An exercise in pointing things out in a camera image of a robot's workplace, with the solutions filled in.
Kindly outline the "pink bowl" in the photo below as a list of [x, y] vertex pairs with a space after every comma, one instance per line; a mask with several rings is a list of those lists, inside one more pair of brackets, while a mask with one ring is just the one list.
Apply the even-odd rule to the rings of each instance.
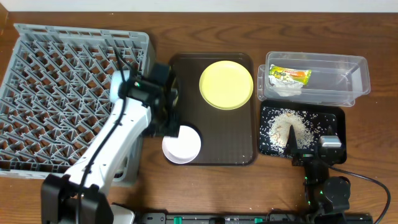
[[165, 136], [162, 140], [164, 156], [175, 164], [187, 164], [194, 160], [201, 149], [201, 137], [190, 126], [180, 126], [178, 136]]

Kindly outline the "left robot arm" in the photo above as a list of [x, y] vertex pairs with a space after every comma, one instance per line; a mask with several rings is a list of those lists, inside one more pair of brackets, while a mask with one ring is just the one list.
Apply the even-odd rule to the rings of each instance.
[[177, 136], [174, 108], [178, 81], [169, 65], [150, 73], [116, 70], [110, 96], [114, 107], [83, 156], [61, 176], [50, 174], [41, 186], [42, 223], [134, 223], [133, 211], [107, 200], [117, 170], [143, 135]]

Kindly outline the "green snack wrapper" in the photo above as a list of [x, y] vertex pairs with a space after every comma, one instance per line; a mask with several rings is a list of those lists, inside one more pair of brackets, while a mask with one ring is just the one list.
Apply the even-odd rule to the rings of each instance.
[[295, 81], [306, 85], [310, 79], [312, 70], [298, 70], [293, 68], [271, 65], [269, 75], [283, 82]]

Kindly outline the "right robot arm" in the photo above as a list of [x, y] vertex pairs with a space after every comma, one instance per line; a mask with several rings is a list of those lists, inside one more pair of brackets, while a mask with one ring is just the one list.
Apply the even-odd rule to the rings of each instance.
[[351, 182], [343, 176], [330, 176], [334, 164], [346, 159], [346, 148], [340, 138], [328, 127], [311, 149], [301, 149], [294, 127], [289, 128], [285, 152], [292, 157], [292, 165], [305, 171], [305, 199], [307, 223], [347, 223], [345, 211], [349, 209]]

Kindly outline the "clear plastic film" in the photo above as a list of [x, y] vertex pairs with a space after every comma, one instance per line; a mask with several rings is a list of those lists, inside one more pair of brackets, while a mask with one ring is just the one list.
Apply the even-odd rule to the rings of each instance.
[[302, 93], [303, 83], [294, 80], [280, 80], [274, 76], [269, 76], [269, 82], [274, 91], [280, 96], [295, 96]]

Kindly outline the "rice food scraps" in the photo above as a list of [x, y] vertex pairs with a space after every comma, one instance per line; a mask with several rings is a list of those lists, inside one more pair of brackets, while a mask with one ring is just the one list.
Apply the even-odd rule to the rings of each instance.
[[290, 128], [293, 127], [298, 148], [310, 149], [327, 133], [329, 126], [336, 127], [333, 114], [298, 111], [286, 108], [264, 107], [261, 110], [259, 152], [268, 156], [284, 157]]

